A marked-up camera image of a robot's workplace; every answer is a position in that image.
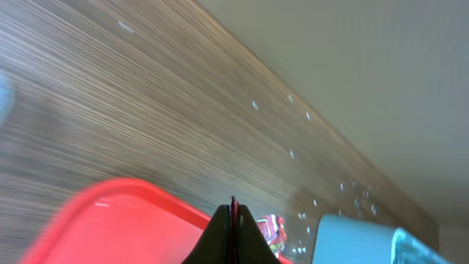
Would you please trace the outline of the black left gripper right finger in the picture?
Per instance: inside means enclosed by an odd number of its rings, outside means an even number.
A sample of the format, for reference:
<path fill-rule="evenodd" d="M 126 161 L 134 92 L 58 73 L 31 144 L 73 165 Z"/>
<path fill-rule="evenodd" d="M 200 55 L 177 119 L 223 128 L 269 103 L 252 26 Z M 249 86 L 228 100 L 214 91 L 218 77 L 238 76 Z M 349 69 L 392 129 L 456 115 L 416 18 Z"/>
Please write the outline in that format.
<path fill-rule="evenodd" d="M 234 212 L 234 263 L 280 264 L 245 205 Z"/>

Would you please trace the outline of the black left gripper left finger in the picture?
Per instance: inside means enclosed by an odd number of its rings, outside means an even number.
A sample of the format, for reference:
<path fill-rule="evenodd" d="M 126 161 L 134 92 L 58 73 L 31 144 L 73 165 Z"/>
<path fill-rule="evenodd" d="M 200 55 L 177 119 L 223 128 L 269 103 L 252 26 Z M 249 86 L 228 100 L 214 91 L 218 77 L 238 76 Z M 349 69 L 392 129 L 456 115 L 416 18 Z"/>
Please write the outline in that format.
<path fill-rule="evenodd" d="M 230 263 L 231 216 L 228 205 L 220 205 L 201 237 L 182 264 Z"/>

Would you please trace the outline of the red snack wrapper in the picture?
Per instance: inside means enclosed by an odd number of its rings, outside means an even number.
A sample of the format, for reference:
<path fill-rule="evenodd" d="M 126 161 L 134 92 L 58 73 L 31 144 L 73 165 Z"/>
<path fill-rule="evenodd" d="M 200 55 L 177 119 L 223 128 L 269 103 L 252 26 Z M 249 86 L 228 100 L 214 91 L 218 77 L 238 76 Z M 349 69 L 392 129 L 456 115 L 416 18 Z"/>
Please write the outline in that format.
<path fill-rule="evenodd" d="M 231 216 L 231 245 L 230 245 L 230 263 L 234 263 L 234 212 L 237 205 L 241 205 L 234 197 L 230 205 Z M 287 234 L 284 228 L 285 220 L 277 215 L 270 214 L 260 219 L 254 219 L 263 237 L 265 238 L 270 250 L 278 258 L 284 250 L 287 242 Z"/>

